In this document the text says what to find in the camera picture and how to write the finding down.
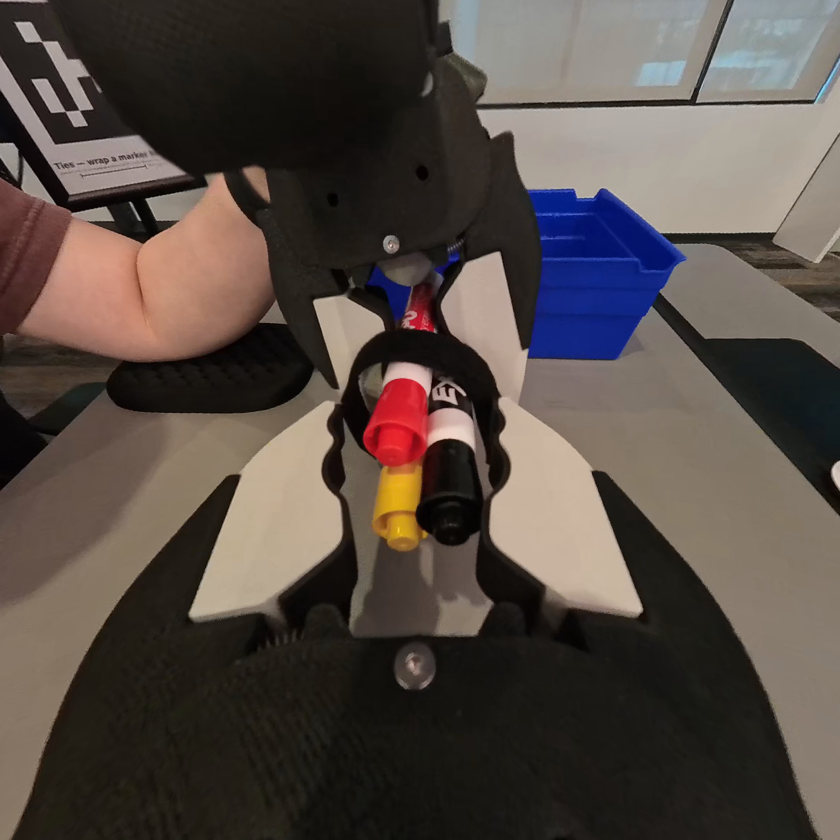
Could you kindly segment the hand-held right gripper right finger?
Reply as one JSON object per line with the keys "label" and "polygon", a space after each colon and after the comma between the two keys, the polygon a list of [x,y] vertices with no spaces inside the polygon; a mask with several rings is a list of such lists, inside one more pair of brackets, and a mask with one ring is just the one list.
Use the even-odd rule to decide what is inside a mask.
{"label": "hand-held right gripper right finger", "polygon": [[490,495],[479,528],[478,584],[527,624],[570,610],[639,618],[643,604],[588,461],[508,397],[485,438]]}

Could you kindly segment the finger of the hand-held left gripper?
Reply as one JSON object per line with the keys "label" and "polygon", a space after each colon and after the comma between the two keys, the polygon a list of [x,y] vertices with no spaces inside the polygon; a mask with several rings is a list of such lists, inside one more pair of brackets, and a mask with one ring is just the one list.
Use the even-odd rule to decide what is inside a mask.
{"label": "finger of the hand-held left gripper", "polygon": [[344,389],[361,349],[377,334],[394,329],[391,305],[378,287],[352,287],[313,304],[338,388]]}
{"label": "finger of the hand-held left gripper", "polygon": [[522,345],[501,253],[451,261],[440,291],[444,331],[486,362],[501,396],[519,401],[529,349]]}

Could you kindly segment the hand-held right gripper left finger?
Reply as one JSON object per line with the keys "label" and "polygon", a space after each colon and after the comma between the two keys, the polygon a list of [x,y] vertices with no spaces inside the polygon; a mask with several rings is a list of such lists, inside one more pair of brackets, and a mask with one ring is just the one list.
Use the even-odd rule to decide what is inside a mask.
{"label": "hand-held right gripper left finger", "polygon": [[195,623],[262,614],[300,627],[330,604],[345,622],[358,582],[341,406],[322,402],[272,438],[238,483],[188,613]]}

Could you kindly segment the red dry erase marker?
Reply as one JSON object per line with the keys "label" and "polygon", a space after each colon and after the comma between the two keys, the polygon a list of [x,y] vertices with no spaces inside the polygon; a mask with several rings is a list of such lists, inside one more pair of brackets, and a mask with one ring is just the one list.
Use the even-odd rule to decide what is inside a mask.
{"label": "red dry erase marker", "polygon": [[[435,302],[443,277],[432,270],[415,285],[397,327],[435,333]],[[418,461],[427,447],[427,401],[434,373],[425,365],[391,362],[385,367],[382,393],[364,431],[364,446],[386,467]]]}

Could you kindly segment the black dry erase marker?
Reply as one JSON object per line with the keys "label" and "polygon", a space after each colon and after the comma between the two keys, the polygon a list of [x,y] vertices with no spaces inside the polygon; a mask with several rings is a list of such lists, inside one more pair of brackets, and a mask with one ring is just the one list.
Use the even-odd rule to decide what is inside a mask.
{"label": "black dry erase marker", "polygon": [[427,446],[416,520],[438,543],[456,547],[478,532],[484,505],[473,405],[454,379],[436,374],[427,409]]}

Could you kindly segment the yellow marker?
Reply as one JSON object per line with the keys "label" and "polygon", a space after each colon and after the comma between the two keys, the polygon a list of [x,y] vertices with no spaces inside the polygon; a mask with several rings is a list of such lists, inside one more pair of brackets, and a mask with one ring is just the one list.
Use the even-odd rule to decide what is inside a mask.
{"label": "yellow marker", "polygon": [[381,468],[371,526],[374,534],[393,551],[414,551],[427,537],[417,521],[422,477],[421,460]]}

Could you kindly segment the person's left forearm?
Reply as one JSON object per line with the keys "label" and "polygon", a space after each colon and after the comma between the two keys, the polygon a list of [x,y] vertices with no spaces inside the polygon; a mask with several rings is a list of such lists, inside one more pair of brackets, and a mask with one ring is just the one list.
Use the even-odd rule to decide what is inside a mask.
{"label": "person's left forearm", "polygon": [[143,245],[72,217],[12,334],[120,361],[189,359],[242,337],[275,297],[264,236],[215,174],[181,221]]}

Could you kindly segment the blue plastic bin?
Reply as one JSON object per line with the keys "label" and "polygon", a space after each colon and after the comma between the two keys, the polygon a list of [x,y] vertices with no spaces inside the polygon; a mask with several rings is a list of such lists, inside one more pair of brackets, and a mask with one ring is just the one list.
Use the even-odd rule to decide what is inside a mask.
{"label": "blue plastic bin", "polygon": [[542,273],[529,353],[612,361],[684,255],[607,190],[532,191]]}

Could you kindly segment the black table mat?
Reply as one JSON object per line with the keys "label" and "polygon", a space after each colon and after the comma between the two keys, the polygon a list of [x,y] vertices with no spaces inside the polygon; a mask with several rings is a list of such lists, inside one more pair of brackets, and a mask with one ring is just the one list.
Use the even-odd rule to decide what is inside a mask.
{"label": "black table mat", "polygon": [[839,369],[795,339],[703,339],[708,370],[839,512]]}

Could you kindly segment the framed sign on stand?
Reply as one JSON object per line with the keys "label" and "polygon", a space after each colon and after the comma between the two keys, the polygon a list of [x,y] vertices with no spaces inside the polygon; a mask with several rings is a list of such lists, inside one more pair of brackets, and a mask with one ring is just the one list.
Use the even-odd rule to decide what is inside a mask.
{"label": "framed sign on stand", "polygon": [[205,188],[129,129],[48,2],[1,3],[2,178],[130,237],[165,224],[150,200]]}

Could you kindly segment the large glass window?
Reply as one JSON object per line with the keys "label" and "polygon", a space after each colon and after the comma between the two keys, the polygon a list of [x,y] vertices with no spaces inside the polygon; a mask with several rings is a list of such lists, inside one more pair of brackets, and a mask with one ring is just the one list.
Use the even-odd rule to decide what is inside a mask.
{"label": "large glass window", "polygon": [[815,103],[838,1],[447,1],[487,109]]}

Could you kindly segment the maroon shirt sleeve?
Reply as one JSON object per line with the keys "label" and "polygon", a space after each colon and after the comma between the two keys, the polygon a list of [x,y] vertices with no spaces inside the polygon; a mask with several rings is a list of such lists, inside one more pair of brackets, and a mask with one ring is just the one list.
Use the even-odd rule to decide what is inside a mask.
{"label": "maroon shirt sleeve", "polygon": [[72,215],[1,181],[1,333],[14,333],[43,291]]}

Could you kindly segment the white leaning panel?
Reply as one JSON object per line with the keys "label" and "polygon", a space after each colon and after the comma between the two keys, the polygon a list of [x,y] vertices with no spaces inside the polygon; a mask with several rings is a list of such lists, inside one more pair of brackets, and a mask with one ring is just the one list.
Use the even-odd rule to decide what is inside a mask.
{"label": "white leaning panel", "polygon": [[839,237],[839,139],[836,138],[784,218],[773,243],[820,263]]}

